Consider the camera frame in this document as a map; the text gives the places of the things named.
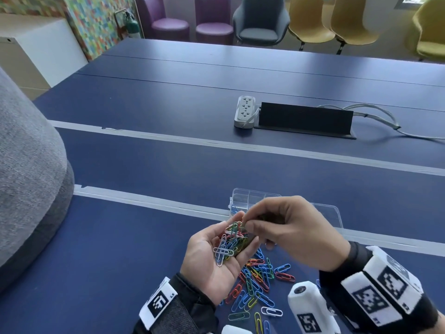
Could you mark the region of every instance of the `white cabinet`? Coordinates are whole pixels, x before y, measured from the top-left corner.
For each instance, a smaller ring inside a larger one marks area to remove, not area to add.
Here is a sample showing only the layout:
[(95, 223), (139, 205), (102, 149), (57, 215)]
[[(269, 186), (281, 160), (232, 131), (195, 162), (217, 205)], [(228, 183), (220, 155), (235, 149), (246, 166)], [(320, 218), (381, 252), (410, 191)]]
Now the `white cabinet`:
[(0, 66), (31, 100), (87, 63), (65, 19), (0, 14)]

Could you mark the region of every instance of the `mosaic tile pattern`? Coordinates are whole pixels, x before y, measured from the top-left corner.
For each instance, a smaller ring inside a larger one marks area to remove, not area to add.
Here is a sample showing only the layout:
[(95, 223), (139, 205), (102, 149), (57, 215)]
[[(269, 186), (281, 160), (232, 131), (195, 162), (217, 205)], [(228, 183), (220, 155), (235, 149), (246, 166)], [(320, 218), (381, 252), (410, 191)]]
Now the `mosaic tile pattern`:
[(89, 61), (118, 41), (115, 10), (135, 10), (134, 0), (0, 0), (0, 13), (65, 17)]

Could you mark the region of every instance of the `chair seat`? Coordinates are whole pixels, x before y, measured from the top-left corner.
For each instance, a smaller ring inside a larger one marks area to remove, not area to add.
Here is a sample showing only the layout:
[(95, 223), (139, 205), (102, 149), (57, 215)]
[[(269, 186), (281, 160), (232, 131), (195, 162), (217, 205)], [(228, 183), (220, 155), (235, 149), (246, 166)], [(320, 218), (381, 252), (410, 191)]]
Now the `chair seat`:
[(187, 21), (179, 19), (164, 18), (158, 21), (154, 21), (151, 27), (155, 30), (161, 30), (166, 32), (179, 32), (186, 30), (189, 27)]
[(239, 37), (246, 41), (256, 41), (263, 44), (275, 43), (278, 41), (278, 35), (275, 31), (263, 28), (246, 28), (241, 33)]
[(352, 44), (357, 46), (374, 43), (379, 38), (379, 34), (371, 33), (366, 29), (364, 29), (363, 27), (336, 28), (335, 33), (347, 44)]
[(335, 37), (333, 32), (323, 26), (317, 28), (294, 28), (289, 26), (289, 31), (300, 41), (306, 43), (328, 42)]
[(427, 57), (445, 58), (445, 44), (420, 41), (417, 44), (417, 51)]
[(203, 35), (224, 36), (233, 33), (233, 27), (227, 23), (202, 23), (196, 27), (196, 32)]

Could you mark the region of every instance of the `green fire extinguisher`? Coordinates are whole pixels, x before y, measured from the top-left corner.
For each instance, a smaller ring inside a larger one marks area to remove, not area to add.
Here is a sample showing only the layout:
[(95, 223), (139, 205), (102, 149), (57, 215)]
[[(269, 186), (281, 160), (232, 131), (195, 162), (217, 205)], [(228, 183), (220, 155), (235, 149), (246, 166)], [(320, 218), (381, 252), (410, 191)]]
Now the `green fire extinguisher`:
[(125, 11), (125, 27), (127, 28), (129, 37), (132, 37), (135, 39), (141, 38), (139, 24), (134, 19), (133, 14), (131, 14), (128, 10)]

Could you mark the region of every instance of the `white cable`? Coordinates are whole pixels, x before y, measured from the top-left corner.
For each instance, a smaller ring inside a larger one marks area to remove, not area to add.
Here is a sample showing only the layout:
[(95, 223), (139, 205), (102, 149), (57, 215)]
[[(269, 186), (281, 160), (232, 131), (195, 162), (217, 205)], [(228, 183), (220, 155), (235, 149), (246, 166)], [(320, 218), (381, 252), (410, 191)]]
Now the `white cable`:
[(397, 122), (397, 119), (394, 117), (394, 115), (385, 110), (382, 109), (381, 107), (375, 106), (373, 104), (366, 104), (366, 103), (358, 103), (358, 104), (352, 104), (350, 106), (345, 106), (344, 108), (340, 107), (340, 106), (333, 106), (331, 104), (325, 104), (322, 106), (318, 106), (318, 108), (335, 108), (335, 109), (340, 109), (340, 110), (350, 110), (350, 109), (355, 109), (355, 108), (371, 108), (371, 109), (377, 109), (380, 110), (381, 112), (385, 113), (386, 115), (388, 115), (392, 122), (387, 121), (386, 119), (380, 117), (380, 116), (376, 116), (376, 115), (371, 115), (370, 113), (364, 113), (364, 112), (358, 112), (358, 111), (354, 111), (354, 116), (360, 116), (360, 117), (367, 117), (367, 118), (372, 118), (373, 120), (376, 120), (380, 123), (383, 123), (387, 126), (389, 126), (390, 128), (396, 130), (397, 132), (408, 136), (408, 137), (413, 137), (413, 138), (420, 138), (420, 139), (437, 139), (437, 140), (445, 140), (445, 137), (430, 137), (430, 136), (420, 136), (420, 135), (414, 135), (414, 134), (408, 134), (406, 132), (403, 132), (400, 130), (401, 126), (399, 125), (399, 123)]
[(260, 109), (260, 107), (258, 107), (258, 109), (254, 112), (254, 114), (247, 121), (245, 121), (245, 123), (242, 125), (242, 127), (244, 127), (247, 123), (252, 122), (252, 120), (256, 117), (256, 115), (258, 115), (259, 109)]

